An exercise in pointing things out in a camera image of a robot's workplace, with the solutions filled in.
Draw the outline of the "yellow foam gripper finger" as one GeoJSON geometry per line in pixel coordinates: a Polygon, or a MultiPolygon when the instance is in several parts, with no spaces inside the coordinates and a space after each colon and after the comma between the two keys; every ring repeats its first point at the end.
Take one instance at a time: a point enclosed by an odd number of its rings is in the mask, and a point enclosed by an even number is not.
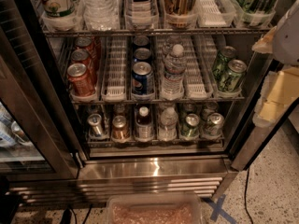
{"type": "Polygon", "coordinates": [[[277,27],[271,28],[252,46],[252,50],[261,54],[272,54],[275,46],[277,27]]]}
{"type": "Polygon", "coordinates": [[[299,68],[289,66],[269,72],[260,94],[252,121],[257,127],[265,128],[275,124],[299,97],[299,68]]]}

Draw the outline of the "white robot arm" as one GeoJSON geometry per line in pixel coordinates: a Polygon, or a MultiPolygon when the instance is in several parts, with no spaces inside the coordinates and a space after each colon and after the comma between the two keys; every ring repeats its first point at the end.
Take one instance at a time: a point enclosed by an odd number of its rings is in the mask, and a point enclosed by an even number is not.
{"type": "Polygon", "coordinates": [[[265,128],[276,123],[299,97],[299,0],[252,50],[272,54],[276,61],[287,66],[282,71],[270,72],[264,79],[252,121],[265,128]]]}

